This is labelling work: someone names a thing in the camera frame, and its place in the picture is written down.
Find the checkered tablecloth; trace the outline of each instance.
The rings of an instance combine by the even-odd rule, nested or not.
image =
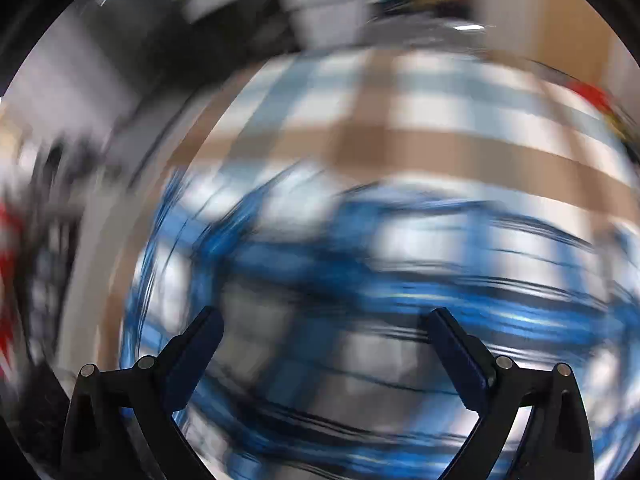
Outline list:
[[[175,415],[216,474],[437,478],[477,420],[428,345],[438,306],[522,366],[569,363],[597,478],[624,465],[640,216],[622,147],[581,98],[498,64],[364,50],[244,72],[194,130],[138,259],[120,365],[222,309]]]

